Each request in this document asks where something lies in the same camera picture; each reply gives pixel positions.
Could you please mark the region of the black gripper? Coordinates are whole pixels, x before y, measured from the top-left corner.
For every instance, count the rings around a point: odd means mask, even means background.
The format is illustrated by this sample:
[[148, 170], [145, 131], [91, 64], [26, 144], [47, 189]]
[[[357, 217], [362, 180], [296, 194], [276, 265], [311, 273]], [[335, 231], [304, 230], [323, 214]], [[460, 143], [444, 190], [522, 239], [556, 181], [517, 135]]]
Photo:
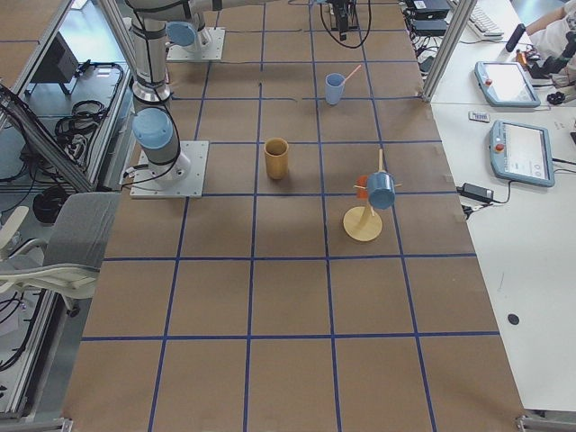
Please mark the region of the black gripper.
[[340, 41], [346, 41], [350, 27], [352, 2], [347, 0], [331, 0], [330, 5], [332, 10], [331, 30], [337, 33]]

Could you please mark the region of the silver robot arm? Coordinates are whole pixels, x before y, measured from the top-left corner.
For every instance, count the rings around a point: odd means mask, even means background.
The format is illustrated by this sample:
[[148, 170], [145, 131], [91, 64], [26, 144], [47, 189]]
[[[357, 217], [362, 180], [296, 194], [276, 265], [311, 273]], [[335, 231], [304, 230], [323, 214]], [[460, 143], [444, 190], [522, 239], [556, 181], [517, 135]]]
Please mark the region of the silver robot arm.
[[222, 57], [225, 29], [209, 27], [205, 12], [254, 5], [254, 1], [128, 1], [135, 49], [132, 131], [147, 159], [145, 181], [168, 193], [192, 175], [192, 157], [167, 108], [167, 62], [210, 62]]
[[186, 21], [172, 21], [166, 24], [166, 35], [169, 41], [181, 47], [201, 48], [212, 43], [212, 36], [206, 30], [206, 22], [202, 13], [196, 13]]

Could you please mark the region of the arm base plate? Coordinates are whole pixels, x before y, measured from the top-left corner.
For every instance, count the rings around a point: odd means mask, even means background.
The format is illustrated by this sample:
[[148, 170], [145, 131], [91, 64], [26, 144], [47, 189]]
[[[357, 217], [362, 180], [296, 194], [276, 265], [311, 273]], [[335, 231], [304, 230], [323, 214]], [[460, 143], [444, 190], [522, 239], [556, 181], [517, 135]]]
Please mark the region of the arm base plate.
[[135, 199], [201, 198], [210, 143], [208, 140], [182, 140], [180, 156], [175, 164], [150, 164], [145, 152], [139, 163], [147, 165], [137, 170], [130, 196]]
[[225, 40], [223, 27], [204, 27], [197, 31], [187, 22], [170, 22], [166, 27], [169, 42], [168, 62], [200, 63], [220, 61]]

